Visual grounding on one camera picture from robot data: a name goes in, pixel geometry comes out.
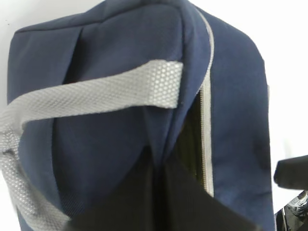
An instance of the zipper track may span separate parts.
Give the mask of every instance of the zipper track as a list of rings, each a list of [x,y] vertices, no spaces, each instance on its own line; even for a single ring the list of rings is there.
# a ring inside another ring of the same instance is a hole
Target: zipper track
[[[205,17],[203,19],[211,48],[211,56],[204,81],[200,88],[201,106],[201,144],[202,144],[202,171],[205,191],[214,196],[213,166],[212,166],[212,137],[211,137],[211,67],[214,58],[214,35],[212,28]]]

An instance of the navy fabric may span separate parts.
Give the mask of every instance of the navy fabric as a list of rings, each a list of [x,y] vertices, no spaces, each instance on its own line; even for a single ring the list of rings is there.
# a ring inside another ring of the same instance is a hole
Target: navy fabric
[[[21,231],[33,231],[26,223],[25,219],[23,216],[20,214],[20,212],[17,212],[18,215],[18,220],[20,224]]]
[[[203,14],[215,35],[211,69],[214,195],[264,230],[273,231],[264,62],[248,36]]]
[[[269,145],[263,60],[246,35],[204,14],[216,46],[215,197],[273,231],[270,170],[262,168]],[[31,182],[74,216],[104,199],[144,146],[151,146],[160,167],[173,149],[209,58],[205,24],[187,0],[106,0],[83,14],[17,31],[9,58],[9,102],[32,90],[119,74],[152,59],[184,62],[175,110],[138,107],[31,122],[19,149]]]

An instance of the white wall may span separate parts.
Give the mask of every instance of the white wall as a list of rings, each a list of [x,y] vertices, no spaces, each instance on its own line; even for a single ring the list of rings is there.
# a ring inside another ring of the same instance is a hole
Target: white wall
[[[6,105],[6,71],[10,40],[17,29],[85,11],[100,0],[0,1],[0,110]],[[270,94],[272,169],[280,159],[308,154],[308,16],[305,1],[192,0],[205,11],[247,33],[266,62]],[[274,185],[275,211],[297,192]],[[0,177],[1,227],[19,230]]]

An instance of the backpack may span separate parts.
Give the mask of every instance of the backpack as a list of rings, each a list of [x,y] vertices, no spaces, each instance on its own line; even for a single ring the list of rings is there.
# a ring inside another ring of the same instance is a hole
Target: backpack
[[[22,231],[273,231],[251,39],[187,0],[17,31],[0,161]]]

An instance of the seam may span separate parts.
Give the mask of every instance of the seam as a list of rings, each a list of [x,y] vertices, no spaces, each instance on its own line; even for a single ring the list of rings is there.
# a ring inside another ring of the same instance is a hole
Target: seam
[[[89,26],[89,25],[93,25],[93,24],[101,24],[101,23],[104,23],[104,22],[112,19],[113,17],[117,17],[117,16],[119,16],[121,14],[125,14],[125,13],[128,13],[128,12],[136,10],[136,9],[140,9],[140,8],[147,7],[147,6],[154,6],[154,5],[165,5],[165,6],[174,8],[174,9],[176,9],[178,11],[179,15],[182,17],[182,13],[179,11],[179,9],[177,7],[175,7],[175,6],[173,6],[173,5],[163,4],[163,3],[157,3],[157,4],[151,3],[151,4],[141,5],[141,6],[138,6],[138,7],[134,8],[134,9],[129,9],[129,10],[117,13],[115,15],[112,15],[110,17],[107,17],[107,18],[105,18],[103,20],[99,20],[99,21],[93,21],[93,22],[90,22],[90,23],[84,23],[84,24],[75,25],[75,26],[63,26],[63,27],[51,28],[51,29],[33,29],[33,30],[23,30],[23,29],[20,29],[19,31],[16,31],[15,34],[22,34],[22,33],[25,33],[25,32],[40,32],[40,31],[62,30],[62,29],[69,29],[69,28],[75,28],[75,27]]]

